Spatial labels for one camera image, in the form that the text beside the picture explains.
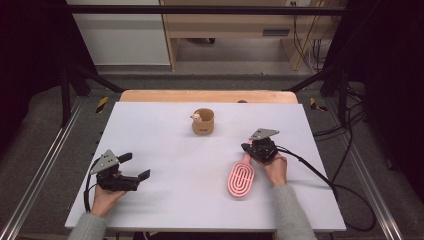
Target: aluminum rail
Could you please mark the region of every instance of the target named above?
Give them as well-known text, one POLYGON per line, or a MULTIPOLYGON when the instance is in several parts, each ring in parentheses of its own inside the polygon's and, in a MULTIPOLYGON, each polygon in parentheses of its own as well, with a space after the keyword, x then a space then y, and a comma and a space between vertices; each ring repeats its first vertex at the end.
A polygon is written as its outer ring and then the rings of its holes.
POLYGON ((72 116, 69 120, 68 124, 65 127, 62 127, 58 134, 56 135, 56 139, 53 141, 48 153, 46 154, 43 162, 41 163, 40 168, 32 179, 31 184, 28 186, 24 196, 19 202, 18 206, 15 209, 12 217, 10 217, 8 223, 0 232, 1 240, 13 240, 17 237, 19 230, 21 229, 31 207, 33 206, 41 188, 44 185, 44 182, 49 175, 51 168, 53 167, 57 156, 62 150, 65 141, 74 126, 79 113, 82 109, 85 98, 77 97, 75 104, 72 110, 72 116))
POLYGON ((156 5, 44 5, 43 10, 76 14, 230 14, 230 15, 319 15, 354 16, 361 9, 345 7, 267 7, 267 6, 156 6, 156 5))
MULTIPOLYGON (((338 117, 336 112, 336 102, 334 99, 325 99, 327 106, 329 106, 329 110, 336 122, 338 122, 338 117)), ((342 135, 343 142, 346 147, 349 143, 349 132, 346 132, 342 135)), ((378 190, 377 184, 374 179, 371 177, 367 167, 362 160, 361 155, 359 154, 358 149, 355 144, 352 143, 350 148, 350 154, 352 157, 352 165, 355 168, 355 172, 358 174, 358 178, 364 188, 364 192, 368 197, 368 200, 375 212, 375 215, 380 223, 381 229, 383 230, 386 238, 389 240, 402 240, 402 234, 399 230, 398 225, 396 224, 390 210, 383 199, 380 191, 378 190)))

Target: wire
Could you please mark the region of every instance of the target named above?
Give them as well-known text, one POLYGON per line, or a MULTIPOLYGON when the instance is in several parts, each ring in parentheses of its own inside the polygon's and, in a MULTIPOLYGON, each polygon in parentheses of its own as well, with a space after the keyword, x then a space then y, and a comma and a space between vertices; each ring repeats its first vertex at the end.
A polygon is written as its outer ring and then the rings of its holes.
MULTIPOLYGON (((353 105, 353 106, 352 106, 352 107, 348 110, 348 119, 350 119, 350 114, 352 113, 352 110, 353 110, 355 107, 357 107, 357 106, 359 106, 359 105, 361 105, 361 104, 362 104, 362 103, 357 103, 357 104, 353 105)), ((343 154, 342 160, 340 161, 340 164, 339 164, 339 166, 337 167, 337 170, 336 170, 336 172, 335 172, 335 174, 334 174, 334 176, 333 176, 333 178, 332 178, 332 180, 331 180, 331 183, 334 183, 334 182, 336 181, 336 178, 337 178, 337 176, 339 175, 340 170, 341 170, 341 168, 342 168, 342 166, 343 166, 344 162, 346 161, 347 154, 349 153, 350 146, 352 145, 352 142, 353 142, 353 131, 352 131, 352 125, 351 125, 351 122, 350 122, 350 121, 347 121, 347 124, 348 124, 348 130, 349 130, 349 133, 350 133, 349 143, 347 144, 346 151, 345 151, 345 153, 343 154)))
MULTIPOLYGON (((309 39, 309 35, 312 32, 312 29, 314 28, 315 23, 318 21, 318 19, 321 16, 314 16, 314 20, 311 24, 311 27, 309 28, 308 34, 306 35, 306 39, 309 39)), ((302 44, 300 42, 299 36, 297 35, 297 15, 293 15, 293 43, 294 46, 297 50, 297 52, 300 54, 300 57, 302 58, 303 62, 305 63, 306 67, 314 70, 313 67, 308 63, 308 61, 306 61, 306 57, 305 57, 305 50, 302 47, 302 44)))
MULTIPOLYGON (((365 111, 360 111, 355 116, 353 116, 351 119, 349 119, 349 121, 351 122, 351 126, 353 127, 357 123, 359 123, 361 120, 363 120, 364 118, 365 118, 365 111)), ((336 132, 336 131, 338 131, 340 129, 344 129, 344 128, 342 126, 338 125, 338 126, 335 126, 333 128, 330 128, 329 130, 325 130, 325 131, 320 131, 320 132, 314 133, 313 136, 314 137, 320 137, 320 136, 329 135, 329 134, 331 134, 333 132, 336 132)), ((331 138, 340 136, 340 135, 342 135, 342 134, 344 134, 346 132, 347 132, 347 130, 344 129, 344 131, 341 132, 341 133, 338 133, 336 135, 333 135, 331 137, 324 138, 324 139, 316 139, 315 142, 320 142, 320 141, 328 140, 328 139, 331 139, 331 138)))
MULTIPOLYGON (((100 160, 100 158, 96 159, 93 162, 93 164, 91 164, 90 171, 93 169, 94 165, 96 165, 96 163, 99 160, 100 160)), ((90 208, 90 189, 96 185, 96 184, 94 184, 93 186, 89 187, 90 186, 90 179, 91 179, 90 171, 87 174, 87 181, 85 183, 85 191, 84 191, 84 194, 83 194, 83 196, 84 196, 84 207, 85 207, 85 211, 87 213, 89 213, 91 211, 91 208, 90 208)))
POLYGON ((89 189, 88 189, 88 191, 90 191, 93 187, 95 187, 97 185, 97 183, 96 184, 93 184, 89 189))
MULTIPOLYGON (((280 151, 280 152, 284 152, 284 153, 287 153, 289 155, 292 155, 292 156, 296 157, 300 162, 302 162, 306 167, 308 167, 312 172, 314 172, 318 177, 320 177, 325 183, 327 183, 327 185, 333 190, 333 193, 334 193, 334 196, 335 196, 337 202, 339 202, 337 188, 344 189, 344 190, 346 190, 346 191, 354 194, 362 202, 364 202, 365 205, 367 206, 367 208, 370 210, 370 212, 372 214, 371 224, 368 227, 361 228, 361 227, 354 226, 353 224, 347 222, 346 220, 344 220, 344 222, 345 222, 346 226, 348 226, 348 227, 350 227, 350 228, 352 228, 354 230, 366 232, 366 231, 370 231, 371 229, 373 229, 375 227, 376 223, 377 223, 377 217, 376 217, 376 215, 374 213, 374 210, 373 210, 371 204, 367 201, 367 199, 365 199, 364 197, 362 197, 360 194, 358 194, 354 190, 352 190, 352 189, 350 189, 348 187, 345 187, 345 186, 342 186, 342 185, 339 185, 339 184, 335 184, 334 183, 335 180, 336 180, 336 178, 337 178, 337 176, 338 176, 338 174, 340 173, 340 169, 342 168, 342 166, 344 165, 344 162, 346 161, 347 154, 349 153, 350 146, 351 146, 352 141, 353 141, 352 127, 355 124, 357 124, 360 120, 362 120, 364 118, 364 113, 365 112, 363 110, 360 111, 360 112, 358 112, 358 113, 356 113, 353 117, 351 117, 351 113, 352 113, 353 109, 355 109, 357 106, 360 106, 361 104, 362 104, 362 102, 359 102, 359 103, 353 105, 351 108, 349 108, 349 113, 348 113, 348 129, 345 130, 343 133, 340 133, 340 134, 344 134, 345 132, 349 131, 349 133, 350 133, 350 139, 349 139, 349 143, 348 143, 347 149, 346 149, 346 151, 345 151, 345 153, 344 153, 344 155, 342 157, 342 160, 340 161, 340 164, 339 164, 339 166, 338 166, 338 168, 336 170, 336 173, 334 174, 334 176, 333 176, 333 178, 332 178, 331 181, 328 178, 324 177, 320 172, 318 172, 311 164, 309 164, 302 157, 300 157, 300 156, 298 156, 298 155, 290 152, 288 149, 283 148, 281 146, 277 146, 277 150, 280 151)), ((317 135, 318 136, 323 136, 325 134, 330 134, 330 133, 333 133, 333 132, 335 132, 337 130, 340 130, 340 129, 341 129, 341 126, 336 126, 336 127, 333 127, 333 128, 331 128, 329 130, 321 131, 317 135)))
POLYGON ((319 44, 318 44, 317 56, 315 58, 315 61, 317 62, 317 69, 319 69, 319 63, 320 63, 319 53, 321 51, 321 39, 319 39, 318 42, 319 42, 319 44))
POLYGON ((328 180, 328 178, 326 178, 324 175, 322 175, 318 170, 316 170, 308 161, 306 161, 304 158, 302 158, 302 157, 300 157, 300 156, 298 156, 298 155, 296 155, 296 154, 294 154, 294 153, 292 153, 292 152, 290 152, 288 149, 286 149, 286 148, 284 148, 284 147, 281 147, 281 146, 276 146, 277 147, 277 150, 279 151, 279 152, 283 152, 283 153, 286 153, 286 154, 289 154, 289 155, 292 155, 292 156, 294 156, 294 157, 296 157, 301 163, 303 163, 306 167, 308 167, 312 172, 314 172, 318 177, 320 177, 325 183, 327 183, 327 185, 331 188, 331 190, 333 190, 333 193, 334 193, 334 197, 336 198, 336 201, 338 202, 339 201, 339 197, 338 197, 338 192, 337 192, 337 189, 336 189, 336 187, 338 187, 338 188, 342 188, 342 189, 345 189, 345 190, 347 190, 347 191, 349 191, 349 192, 351 192, 351 193, 353 193, 355 196, 357 196, 359 199, 361 199, 365 204, 366 204, 366 206, 370 209, 370 212, 371 212, 371 214, 372 214, 372 221, 371 221, 371 225, 369 226, 369 227, 366 227, 366 228, 360 228, 360 227, 356 227, 356 226, 354 226, 354 225, 352 225, 352 224, 350 224, 349 222, 347 222, 346 220, 344 220, 344 222, 345 222, 345 224, 348 226, 348 227, 350 227, 350 228, 352 228, 352 229, 355 229, 355 230, 357 230, 357 231, 369 231, 369 230, 371 230, 371 229, 373 229, 374 227, 375 227, 375 224, 377 223, 377 217, 375 216, 375 213, 374 213, 374 210, 372 209, 372 206, 371 206, 371 204, 369 204, 368 203, 368 201, 364 198, 364 197, 362 197, 362 196, 360 196, 358 193, 356 193, 355 191, 353 191, 352 189, 350 189, 350 188, 348 188, 348 187, 345 187, 345 186, 342 186, 342 185, 338 185, 338 184, 334 184, 333 182, 330 182, 329 180, 328 180))
MULTIPOLYGON (((311 51, 309 51, 309 66, 312 66, 311 63, 311 51)), ((314 72, 314 74, 316 74, 317 72, 315 71, 315 69, 311 68, 312 72, 314 72)))

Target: white table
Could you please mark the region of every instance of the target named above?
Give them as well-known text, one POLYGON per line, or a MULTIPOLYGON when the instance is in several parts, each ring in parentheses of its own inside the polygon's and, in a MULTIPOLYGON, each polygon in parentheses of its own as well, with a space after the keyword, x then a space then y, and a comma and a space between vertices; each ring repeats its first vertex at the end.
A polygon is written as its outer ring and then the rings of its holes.
MULTIPOLYGON (((227 179, 241 161, 241 143, 258 128, 279 130, 271 139, 302 156, 325 174, 302 105, 278 103, 116 103, 93 157, 107 149, 133 153, 120 165, 126 176, 151 169, 138 191, 121 198, 109 214, 108 226, 120 231, 272 232, 275 211, 271 184, 252 162, 255 179, 242 200, 231 197, 227 179), (190 115, 197 108, 215 112, 215 130, 197 136, 190 115)), ((288 181, 315 231, 345 230, 328 186, 294 157, 287 156, 288 181)), ((65 226, 73 228, 85 211, 82 192, 65 226)))

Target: black metal pole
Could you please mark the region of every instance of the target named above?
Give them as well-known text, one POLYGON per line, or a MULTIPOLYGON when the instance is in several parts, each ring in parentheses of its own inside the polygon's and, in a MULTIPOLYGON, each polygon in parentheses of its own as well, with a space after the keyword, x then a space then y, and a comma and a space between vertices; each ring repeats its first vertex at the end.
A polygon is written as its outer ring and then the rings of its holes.
POLYGON ((76 70, 79 74, 81 74, 82 76, 84 76, 84 77, 86 77, 86 78, 90 78, 90 79, 92 79, 92 80, 94 80, 94 81, 96 81, 96 82, 100 83, 101 85, 103 85, 103 86, 105 86, 105 87, 109 88, 110 90, 112 90, 112 91, 114 91, 114 92, 122 93, 122 92, 124 92, 125 90, 127 90, 127 89, 124 89, 124 88, 121 88, 121 87, 116 86, 115 84, 113 84, 113 83, 111 83, 111 82, 107 81, 106 79, 104 79, 104 78, 100 77, 100 76, 99 76, 99 75, 97 75, 97 74, 94 74, 94 73, 92 73, 92 72, 88 71, 87 69, 85 69, 85 68, 83 68, 83 67, 81 67, 81 66, 74 66, 74 69, 75 69, 75 70, 76 70))
POLYGON ((267 6, 156 6, 156 5, 45 5, 43 10, 84 14, 231 14, 348 16, 363 12, 344 7, 267 6))
POLYGON ((285 89, 285 90, 281 90, 281 91, 290 91, 290 92, 298 92, 302 89, 304 89, 305 87, 311 85, 312 83, 318 81, 318 80, 323 80, 325 77, 327 77, 329 74, 331 74, 334 70, 334 66, 328 66, 327 68, 324 68, 322 71, 312 75, 311 77, 309 77, 308 79, 302 81, 301 83, 289 88, 289 89, 285 89))
POLYGON ((346 101, 347 101, 347 74, 342 71, 340 89, 339 89, 339 109, 338 116, 340 123, 344 128, 347 127, 346 121, 346 101))

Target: cup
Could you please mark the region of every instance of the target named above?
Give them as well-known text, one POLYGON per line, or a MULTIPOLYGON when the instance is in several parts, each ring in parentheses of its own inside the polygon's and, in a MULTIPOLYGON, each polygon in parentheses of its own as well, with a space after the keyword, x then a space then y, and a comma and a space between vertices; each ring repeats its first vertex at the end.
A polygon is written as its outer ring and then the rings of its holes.
POLYGON ((200 136, 209 135, 214 129, 214 113, 208 108, 200 108, 194 111, 192 129, 193 132, 200 136))

